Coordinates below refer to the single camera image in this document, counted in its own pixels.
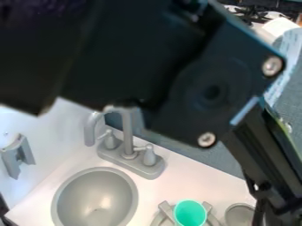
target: circular hole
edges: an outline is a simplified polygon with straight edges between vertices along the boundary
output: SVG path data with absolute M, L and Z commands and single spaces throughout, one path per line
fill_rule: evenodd
M 210 86 L 206 88 L 206 90 L 203 92 L 203 96 L 209 100 L 213 101 L 217 97 L 219 97 L 221 93 L 220 87 L 219 86 Z

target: gray plastic part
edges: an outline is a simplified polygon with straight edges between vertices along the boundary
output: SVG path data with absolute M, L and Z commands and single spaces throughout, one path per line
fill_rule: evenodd
M 101 137 L 98 139 L 103 139 L 104 146 L 108 150 L 116 149 L 120 144 L 121 140 L 119 140 L 116 135 L 114 135 L 111 129 L 108 129 Z
M 156 164 L 156 154 L 153 149 L 153 145 L 147 144 L 144 147 L 135 147 L 135 152 L 144 151 L 143 164 L 145 166 L 154 166 Z
M 158 178 L 165 169 L 165 162 L 159 155 L 155 155 L 155 164 L 147 166 L 144 162 L 145 151 L 139 151 L 134 159 L 125 159 L 123 153 L 125 151 L 124 143 L 115 150 L 107 150 L 103 143 L 100 144 L 97 154 L 104 160 L 113 162 L 118 166 L 124 167 L 129 171 L 140 175 L 148 180 Z
M 67 179 L 51 204 L 56 226 L 125 226 L 139 203 L 135 183 L 124 172 L 85 169 Z
M 0 154 L 7 173 L 16 180 L 21 172 L 19 165 L 22 162 L 27 165 L 35 165 L 34 156 L 27 138 L 21 134 L 8 147 L 0 149 Z
M 211 213 L 212 205 L 207 203 L 206 201 L 202 202 L 202 205 L 208 212 L 207 221 L 205 222 L 205 224 L 203 224 L 203 226 L 222 226 L 220 224 L 220 222 L 217 220 L 217 218 L 215 218 Z M 172 222 L 170 220 L 170 218 L 167 216 L 167 212 L 166 212 L 167 209 L 168 209 L 168 207 L 164 207 L 164 209 L 160 208 L 160 211 L 155 216 L 154 220 L 151 222 L 151 226 L 175 226 L 175 223 Z
M 173 207 L 169 205 L 168 201 L 164 201 L 161 204 L 158 205 L 158 208 L 166 217 L 172 222 L 174 221 L 174 215 L 173 215 Z

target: teal cup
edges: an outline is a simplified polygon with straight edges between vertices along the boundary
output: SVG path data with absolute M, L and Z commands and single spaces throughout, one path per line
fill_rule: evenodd
M 207 210 L 197 201 L 182 200 L 173 211 L 177 226 L 202 226 L 208 217 Z

